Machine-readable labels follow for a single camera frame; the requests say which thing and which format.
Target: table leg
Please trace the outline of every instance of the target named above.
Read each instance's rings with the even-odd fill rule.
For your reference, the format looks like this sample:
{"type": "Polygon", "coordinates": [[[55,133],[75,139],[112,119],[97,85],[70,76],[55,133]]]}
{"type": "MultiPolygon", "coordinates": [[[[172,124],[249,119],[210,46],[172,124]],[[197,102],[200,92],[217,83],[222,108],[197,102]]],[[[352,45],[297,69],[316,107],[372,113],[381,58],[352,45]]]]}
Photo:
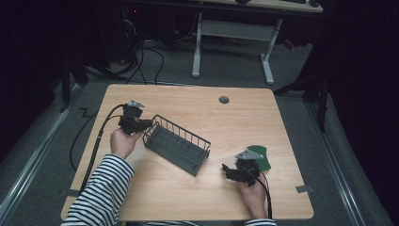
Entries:
{"type": "Polygon", "coordinates": [[[261,54],[264,76],[266,78],[266,83],[268,85],[274,84],[273,74],[270,70],[269,58],[270,58],[270,54],[272,53],[273,46],[276,42],[276,38],[279,34],[279,28],[281,27],[281,23],[282,23],[282,19],[278,19],[276,22],[276,25],[273,29],[272,36],[270,38],[269,45],[267,47],[267,51],[265,54],[261,54]]]}
{"type": "Polygon", "coordinates": [[[200,38],[202,33],[202,12],[199,12],[199,21],[197,27],[197,45],[196,52],[194,54],[194,63],[193,63],[193,77],[200,76],[200,38]]]}

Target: black cable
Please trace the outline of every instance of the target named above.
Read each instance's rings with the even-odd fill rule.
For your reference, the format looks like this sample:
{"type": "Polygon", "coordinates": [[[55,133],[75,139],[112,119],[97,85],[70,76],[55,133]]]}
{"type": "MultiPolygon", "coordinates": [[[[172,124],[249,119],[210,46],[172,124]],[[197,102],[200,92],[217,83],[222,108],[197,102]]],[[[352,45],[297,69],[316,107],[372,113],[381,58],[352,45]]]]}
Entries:
{"type": "Polygon", "coordinates": [[[263,187],[264,191],[266,192],[266,198],[267,198],[267,217],[273,219],[273,211],[272,211],[272,199],[270,197],[270,192],[269,192],[269,183],[267,182],[267,178],[264,175],[262,171],[260,171],[266,181],[267,186],[259,180],[258,177],[254,176],[252,173],[250,173],[248,170],[245,168],[241,168],[241,170],[244,170],[246,173],[248,173],[253,179],[255,179],[261,186],[263,187]]]}
{"type": "Polygon", "coordinates": [[[146,77],[144,76],[143,71],[142,71],[141,69],[139,69],[139,71],[140,71],[141,77],[143,78],[144,84],[145,84],[145,85],[148,85],[147,79],[146,79],[146,77]]]}
{"type": "Polygon", "coordinates": [[[144,49],[141,47],[141,61],[140,61],[140,64],[137,66],[136,70],[132,73],[132,75],[130,75],[130,77],[126,80],[125,84],[128,84],[130,82],[130,80],[133,78],[133,76],[135,76],[137,71],[141,68],[141,65],[143,65],[143,61],[144,61],[144,49]]]}
{"type": "Polygon", "coordinates": [[[111,116],[112,116],[112,114],[114,113],[114,111],[116,109],[118,109],[120,107],[124,107],[124,106],[125,105],[117,105],[117,106],[115,106],[114,108],[112,108],[112,110],[109,112],[108,116],[105,118],[105,120],[103,122],[103,125],[102,125],[102,127],[101,127],[101,129],[99,131],[98,136],[97,136],[96,143],[94,144],[94,148],[93,148],[93,152],[91,154],[90,162],[88,163],[88,170],[86,171],[85,178],[83,179],[82,185],[80,187],[79,195],[82,194],[83,190],[85,190],[86,184],[88,183],[88,177],[90,176],[91,170],[93,169],[94,160],[96,159],[97,151],[99,149],[100,141],[101,141],[101,138],[102,138],[106,123],[110,119],[113,118],[111,116]]]}
{"type": "MultiPolygon", "coordinates": [[[[114,74],[121,75],[121,74],[123,74],[123,73],[127,73],[127,72],[131,71],[131,70],[135,67],[135,65],[136,65],[136,58],[134,57],[134,58],[132,59],[132,61],[129,63],[129,65],[128,65],[126,68],[121,69],[120,71],[114,72],[114,74]]],[[[92,70],[91,70],[90,68],[88,68],[88,67],[85,67],[85,71],[86,71],[87,73],[91,74],[91,75],[94,75],[94,76],[105,76],[105,74],[103,74],[103,73],[96,73],[96,72],[92,71],[92,70]]]]}
{"type": "Polygon", "coordinates": [[[145,49],[145,50],[149,50],[149,51],[155,52],[155,53],[158,54],[158,55],[161,57],[161,59],[162,59],[161,66],[159,67],[158,72],[156,72],[156,75],[155,75],[155,78],[154,78],[155,85],[158,85],[158,82],[157,82],[157,80],[158,80],[158,75],[159,75],[159,73],[161,72],[162,68],[164,67],[164,56],[162,56],[161,53],[159,53],[158,51],[153,50],[153,49],[145,49]]]}
{"type": "Polygon", "coordinates": [[[218,49],[220,49],[221,47],[223,47],[224,46],[224,44],[225,44],[225,39],[221,39],[221,44],[219,45],[219,46],[217,46],[216,48],[213,48],[213,49],[210,49],[210,48],[206,48],[204,45],[203,45],[203,43],[201,44],[201,48],[202,49],[204,49],[204,50],[209,50],[209,51],[216,51],[216,50],[218,50],[218,49]]]}
{"type": "Polygon", "coordinates": [[[71,166],[72,166],[73,170],[75,170],[75,171],[77,171],[77,167],[73,164],[73,161],[72,161],[72,151],[73,151],[73,148],[74,148],[74,146],[75,146],[75,144],[76,144],[77,139],[80,137],[80,134],[82,133],[83,129],[85,129],[85,127],[88,125],[88,122],[91,121],[91,120],[94,118],[94,116],[96,116],[98,113],[99,113],[99,111],[97,110],[95,113],[93,113],[93,114],[88,118],[88,120],[87,120],[87,121],[85,122],[85,124],[83,124],[83,126],[80,128],[80,130],[79,130],[79,132],[77,133],[75,139],[73,140],[72,146],[71,146],[71,148],[70,148],[70,163],[71,163],[71,166]]]}
{"type": "Polygon", "coordinates": [[[187,38],[187,39],[185,39],[185,40],[177,40],[177,41],[175,41],[174,43],[177,44],[177,45],[179,45],[179,46],[182,46],[182,47],[190,47],[190,46],[193,46],[193,45],[195,45],[195,44],[197,43],[196,40],[192,40],[192,39],[195,38],[195,37],[196,37],[196,36],[187,38]]]}
{"type": "Polygon", "coordinates": [[[199,13],[197,12],[197,13],[196,13],[196,16],[194,17],[193,25],[191,26],[191,29],[188,31],[187,35],[185,35],[185,36],[184,36],[183,38],[181,38],[181,39],[175,40],[175,43],[176,43],[177,41],[180,41],[180,40],[187,40],[187,39],[191,39],[191,38],[193,38],[193,37],[196,37],[196,35],[192,35],[191,37],[190,37],[190,35],[193,33],[193,30],[194,30],[194,28],[196,27],[198,17],[199,17],[199,13]]]}

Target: wooden table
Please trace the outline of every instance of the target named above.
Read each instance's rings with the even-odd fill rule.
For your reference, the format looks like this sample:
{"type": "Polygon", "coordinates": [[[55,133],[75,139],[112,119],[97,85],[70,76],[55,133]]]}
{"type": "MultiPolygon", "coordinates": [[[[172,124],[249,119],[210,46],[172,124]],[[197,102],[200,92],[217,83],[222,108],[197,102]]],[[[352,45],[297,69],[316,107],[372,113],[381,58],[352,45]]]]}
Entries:
{"type": "MultiPolygon", "coordinates": [[[[235,169],[235,155],[247,146],[262,145],[272,169],[266,173],[274,218],[311,218],[313,210],[279,108],[270,89],[109,86],[72,183],[78,190],[100,127],[116,105],[130,100],[146,107],[141,119],[159,114],[211,142],[211,152],[197,177],[146,149],[143,140],[127,161],[136,175],[121,207],[120,220],[239,220],[250,218],[234,181],[227,180],[222,163],[235,169]],[[230,99],[219,102],[220,96],[230,99]]],[[[94,169],[110,153],[109,136],[119,118],[108,122],[94,169]]],[[[74,197],[68,197],[65,218],[74,197]]]]}

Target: human hand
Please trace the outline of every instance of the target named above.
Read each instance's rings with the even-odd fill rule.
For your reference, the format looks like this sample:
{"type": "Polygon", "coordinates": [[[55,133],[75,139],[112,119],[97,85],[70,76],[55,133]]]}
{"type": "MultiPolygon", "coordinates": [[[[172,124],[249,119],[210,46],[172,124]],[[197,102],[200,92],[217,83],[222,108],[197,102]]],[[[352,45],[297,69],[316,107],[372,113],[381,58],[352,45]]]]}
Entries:
{"type": "Polygon", "coordinates": [[[139,132],[129,136],[123,133],[121,128],[115,130],[111,134],[111,153],[126,159],[133,152],[136,142],[142,134],[139,132]]]}
{"type": "MultiPolygon", "coordinates": [[[[262,174],[258,177],[259,180],[264,184],[265,179],[262,174]]],[[[266,198],[266,192],[258,181],[253,186],[248,186],[247,183],[236,182],[238,188],[240,188],[241,196],[243,197],[244,204],[247,206],[250,214],[253,218],[267,218],[266,211],[264,209],[264,200],[266,198]]]]}

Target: black and white striped shirt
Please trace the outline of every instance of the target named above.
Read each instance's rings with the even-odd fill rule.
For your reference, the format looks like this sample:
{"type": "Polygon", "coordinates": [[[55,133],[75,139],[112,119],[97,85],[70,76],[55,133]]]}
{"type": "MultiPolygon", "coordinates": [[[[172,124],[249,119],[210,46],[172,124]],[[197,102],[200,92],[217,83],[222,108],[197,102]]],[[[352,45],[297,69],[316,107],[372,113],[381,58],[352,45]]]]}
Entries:
{"type": "MultiPolygon", "coordinates": [[[[72,204],[62,226],[67,225],[116,225],[133,168],[123,159],[107,154],[93,172],[88,185],[72,204]]],[[[142,222],[140,226],[186,225],[200,226],[192,221],[142,222]]],[[[272,219],[253,219],[246,226],[276,225],[272,219]]]]}

